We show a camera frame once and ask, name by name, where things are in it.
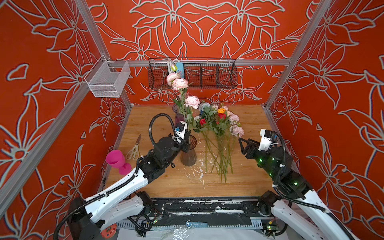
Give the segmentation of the brown glass vase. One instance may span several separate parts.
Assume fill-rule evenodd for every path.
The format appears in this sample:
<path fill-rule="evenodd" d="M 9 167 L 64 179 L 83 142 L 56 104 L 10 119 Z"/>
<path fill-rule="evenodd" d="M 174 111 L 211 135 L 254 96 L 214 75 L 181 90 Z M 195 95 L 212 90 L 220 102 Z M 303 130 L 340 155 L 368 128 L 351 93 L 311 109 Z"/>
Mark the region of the brown glass vase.
<path fill-rule="evenodd" d="M 195 148 L 197 146 L 197 139 L 194 136 L 190 136 L 190 147 L 187 153 L 181 152 L 181 163 L 184 166 L 191 167 L 197 161 L 197 155 Z"/>

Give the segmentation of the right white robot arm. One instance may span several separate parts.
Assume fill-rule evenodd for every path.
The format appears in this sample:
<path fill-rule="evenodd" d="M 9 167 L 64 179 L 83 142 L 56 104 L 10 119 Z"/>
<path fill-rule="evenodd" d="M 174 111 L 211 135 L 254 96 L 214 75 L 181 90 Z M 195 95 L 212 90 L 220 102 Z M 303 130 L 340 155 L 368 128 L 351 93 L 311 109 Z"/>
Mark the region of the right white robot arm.
<path fill-rule="evenodd" d="M 262 129 L 259 142 L 239 138 L 241 153 L 255 160 L 272 179 L 273 191 L 259 198 L 262 215 L 273 215 L 309 239 L 356 240 L 348 228 L 320 199 L 311 184 L 292 169 L 293 158 L 284 139 L 274 131 Z"/>

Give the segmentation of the pink carnation stem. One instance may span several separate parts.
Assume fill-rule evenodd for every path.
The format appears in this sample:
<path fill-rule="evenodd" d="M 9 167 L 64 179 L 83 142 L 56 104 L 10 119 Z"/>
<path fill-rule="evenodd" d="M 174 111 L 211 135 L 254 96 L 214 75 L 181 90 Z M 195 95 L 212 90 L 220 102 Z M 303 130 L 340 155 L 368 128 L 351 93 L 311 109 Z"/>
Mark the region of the pink carnation stem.
<path fill-rule="evenodd" d="M 183 99 L 183 115 L 185 117 L 186 122 L 188 123 L 188 129 L 190 131 L 194 130 L 198 125 L 193 114 L 194 110 L 197 110 L 199 108 L 199 105 L 200 100 L 196 96 L 188 96 Z"/>

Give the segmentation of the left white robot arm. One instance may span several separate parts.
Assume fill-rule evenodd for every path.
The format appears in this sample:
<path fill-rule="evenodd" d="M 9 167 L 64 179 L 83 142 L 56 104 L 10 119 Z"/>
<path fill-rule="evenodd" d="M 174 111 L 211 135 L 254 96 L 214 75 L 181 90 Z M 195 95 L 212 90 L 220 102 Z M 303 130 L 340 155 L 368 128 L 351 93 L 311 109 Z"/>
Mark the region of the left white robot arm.
<path fill-rule="evenodd" d="M 73 200 L 69 213 L 56 226 L 53 234 L 55 240 L 59 239 L 59 232 L 64 225 L 68 225 L 74 240 L 93 240 L 110 225 L 144 211 L 142 197 L 137 195 L 129 200 L 128 196 L 159 178 L 168 167 L 174 167 L 174 159 L 180 152 L 187 153 L 190 147 L 191 131 L 185 121 L 172 123 L 173 133 L 155 142 L 152 130 L 159 117 L 172 120 L 165 113 L 152 118 L 149 137 L 153 149 L 139 157 L 136 167 L 115 184 L 89 198 Z"/>

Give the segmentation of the pink flower stem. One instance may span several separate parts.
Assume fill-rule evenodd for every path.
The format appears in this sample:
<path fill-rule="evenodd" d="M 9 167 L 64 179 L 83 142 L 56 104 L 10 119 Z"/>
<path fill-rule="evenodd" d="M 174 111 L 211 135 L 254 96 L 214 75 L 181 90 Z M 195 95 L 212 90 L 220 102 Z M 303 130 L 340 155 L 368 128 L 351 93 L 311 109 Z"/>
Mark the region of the pink flower stem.
<path fill-rule="evenodd" d="M 183 99 L 188 96 L 188 82 L 186 79 L 180 78 L 177 72 L 171 72 L 167 76 L 167 83 L 170 88 L 178 95 L 174 99 L 174 103 L 179 106 L 179 113 L 183 114 Z"/>

